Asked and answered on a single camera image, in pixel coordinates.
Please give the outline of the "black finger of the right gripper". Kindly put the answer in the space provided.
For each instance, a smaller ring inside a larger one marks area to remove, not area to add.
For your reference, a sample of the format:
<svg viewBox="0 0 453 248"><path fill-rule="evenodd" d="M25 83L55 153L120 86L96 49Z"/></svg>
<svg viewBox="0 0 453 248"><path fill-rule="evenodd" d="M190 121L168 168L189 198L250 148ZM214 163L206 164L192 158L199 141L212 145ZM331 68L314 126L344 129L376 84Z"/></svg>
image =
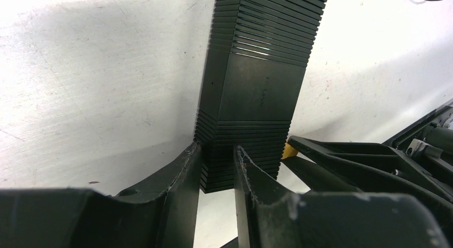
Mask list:
<svg viewBox="0 0 453 248"><path fill-rule="evenodd" d="M361 192L359 188L306 159L288 157L282 163L314 192Z"/></svg>

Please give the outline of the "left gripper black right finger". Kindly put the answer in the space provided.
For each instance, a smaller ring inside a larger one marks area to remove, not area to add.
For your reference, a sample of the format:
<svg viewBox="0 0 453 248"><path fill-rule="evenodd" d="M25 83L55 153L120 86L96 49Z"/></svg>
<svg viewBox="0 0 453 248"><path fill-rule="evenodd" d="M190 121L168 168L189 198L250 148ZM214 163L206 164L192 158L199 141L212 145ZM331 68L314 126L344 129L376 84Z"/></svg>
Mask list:
<svg viewBox="0 0 453 248"><path fill-rule="evenodd" d="M386 192L297 193L234 148L239 247L451 247L451 218Z"/></svg>

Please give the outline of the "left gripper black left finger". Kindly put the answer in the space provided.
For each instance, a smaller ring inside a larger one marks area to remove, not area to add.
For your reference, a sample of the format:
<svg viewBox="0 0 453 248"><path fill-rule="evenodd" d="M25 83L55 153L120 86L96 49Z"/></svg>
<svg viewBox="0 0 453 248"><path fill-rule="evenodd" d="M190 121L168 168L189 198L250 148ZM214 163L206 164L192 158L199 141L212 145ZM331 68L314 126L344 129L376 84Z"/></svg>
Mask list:
<svg viewBox="0 0 453 248"><path fill-rule="evenodd" d="M1 190L1 247L192 247L201 147L189 145L144 180L92 189Z"/></svg>

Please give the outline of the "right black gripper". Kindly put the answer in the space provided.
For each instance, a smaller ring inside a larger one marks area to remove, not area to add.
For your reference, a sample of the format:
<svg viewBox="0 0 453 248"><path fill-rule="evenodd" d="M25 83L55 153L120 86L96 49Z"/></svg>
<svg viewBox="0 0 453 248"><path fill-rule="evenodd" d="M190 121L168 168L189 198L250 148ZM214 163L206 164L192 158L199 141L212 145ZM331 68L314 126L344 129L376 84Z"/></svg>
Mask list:
<svg viewBox="0 0 453 248"><path fill-rule="evenodd" d="M393 135L384 145L321 142L299 136L291 136L288 143L362 191L406 193L437 217L452 217L452 194L440 184L452 184L452 100Z"/></svg>

